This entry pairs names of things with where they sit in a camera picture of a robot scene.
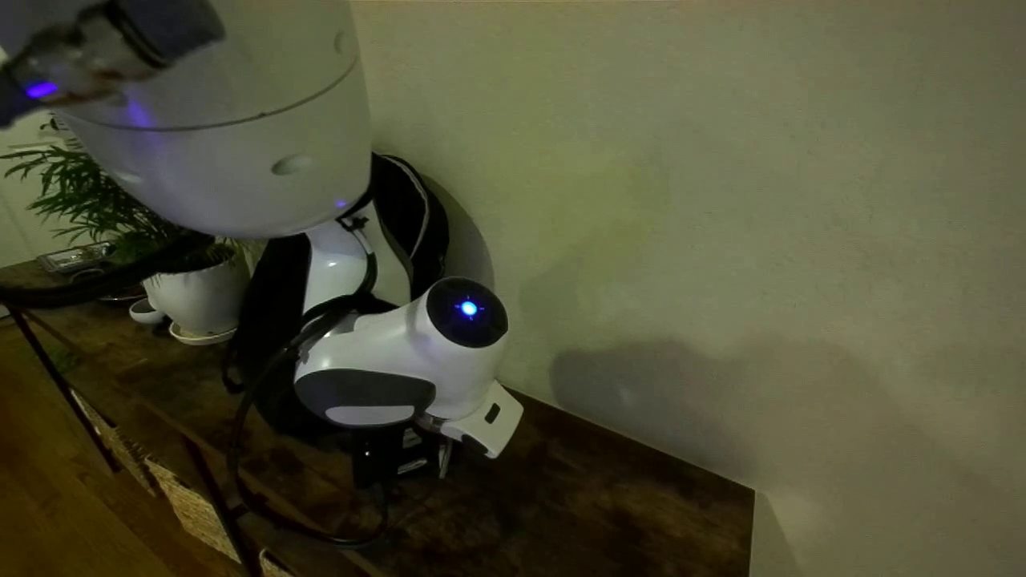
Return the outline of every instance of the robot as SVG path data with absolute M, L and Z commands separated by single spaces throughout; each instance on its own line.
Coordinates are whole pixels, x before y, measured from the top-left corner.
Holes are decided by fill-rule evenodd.
M 420 422 L 504 452 L 522 415 L 494 377 L 504 303 L 435 258 L 431 276 L 415 269 L 430 228 L 445 237 L 445 203 L 410 163 L 371 155 L 344 0 L 21 0 L 3 6 L 0 45 L 18 48 L 0 66 L 0 126 L 51 109 L 166 220 L 283 237 L 267 279 L 302 237 L 292 400 L 344 428 Z M 267 329 L 258 315 L 241 325 Z

